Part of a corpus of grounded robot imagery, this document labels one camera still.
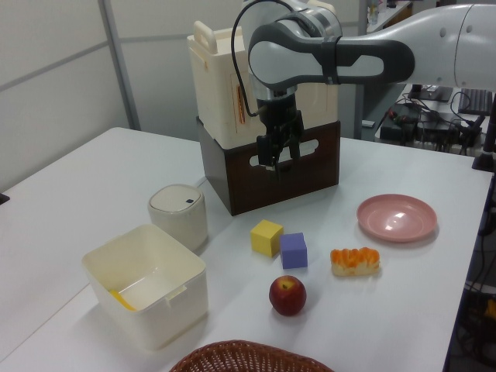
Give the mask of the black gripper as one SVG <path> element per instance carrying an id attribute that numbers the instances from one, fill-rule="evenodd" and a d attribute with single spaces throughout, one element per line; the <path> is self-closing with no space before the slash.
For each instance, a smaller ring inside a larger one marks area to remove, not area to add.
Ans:
<path id="1" fill-rule="evenodd" d="M 292 160 L 300 158 L 300 142 L 304 133 L 301 111 L 297 109 L 295 94 L 276 100 L 257 99 L 260 121 L 266 128 L 265 135 L 257 137 L 259 165 L 272 172 L 272 178 L 280 180 L 279 156 L 281 148 L 275 133 L 290 133 L 288 148 Z"/>

